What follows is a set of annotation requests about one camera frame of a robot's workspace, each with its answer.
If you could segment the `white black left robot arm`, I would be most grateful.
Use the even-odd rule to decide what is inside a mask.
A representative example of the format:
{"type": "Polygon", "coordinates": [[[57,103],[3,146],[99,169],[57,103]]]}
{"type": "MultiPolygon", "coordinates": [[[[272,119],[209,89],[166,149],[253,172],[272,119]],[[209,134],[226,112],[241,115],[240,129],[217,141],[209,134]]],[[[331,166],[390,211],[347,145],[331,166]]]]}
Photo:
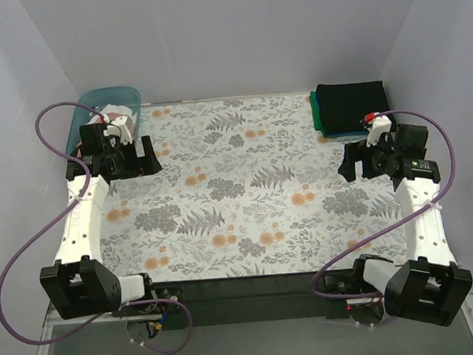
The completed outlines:
{"type": "Polygon", "coordinates": [[[126,115],[82,125],[79,133],[65,176],[72,209],[53,265],[40,270],[43,289],[63,319],[118,311],[150,296],[148,274],[116,276],[104,266],[100,231],[110,184],[162,169],[149,136],[141,138],[143,154],[136,152],[134,122],[126,115]]]}

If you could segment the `pink t shirt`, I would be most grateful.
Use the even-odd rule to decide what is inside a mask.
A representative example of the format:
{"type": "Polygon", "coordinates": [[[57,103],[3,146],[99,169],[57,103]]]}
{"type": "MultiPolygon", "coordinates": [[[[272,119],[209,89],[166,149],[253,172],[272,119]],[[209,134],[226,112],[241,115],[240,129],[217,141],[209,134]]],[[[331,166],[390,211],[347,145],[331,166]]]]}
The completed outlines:
{"type": "Polygon", "coordinates": [[[120,105],[106,105],[101,111],[104,119],[101,119],[95,113],[83,124],[101,124],[106,125],[104,136],[108,136],[112,141],[112,146],[118,144],[120,139],[122,145],[134,143],[136,136],[136,125],[138,113],[133,113],[130,107],[120,105]]]}

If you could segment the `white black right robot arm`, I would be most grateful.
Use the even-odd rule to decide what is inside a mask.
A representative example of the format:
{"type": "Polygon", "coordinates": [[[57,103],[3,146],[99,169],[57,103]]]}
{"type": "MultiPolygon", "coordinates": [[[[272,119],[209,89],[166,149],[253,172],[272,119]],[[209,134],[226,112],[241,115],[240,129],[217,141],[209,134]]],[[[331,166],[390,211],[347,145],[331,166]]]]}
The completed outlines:
{"type": "Polygon", "coordinates": [[[353,265],[354,277],[372,285],[384,296],[389,316],[449,326],[473,284],[471,272],[462,269],[447,244],[441,206],[438,164],[426,160],[425,126],[399,125],[395,133],[379,120],[369,127],[367,139],[348,143],[339,174],[356,178],[354,164],[361,162],[363,178],[386,175],[393,182],[401,213],[414,219],[405,224],[407,262],[361,255],[353,265]]]}

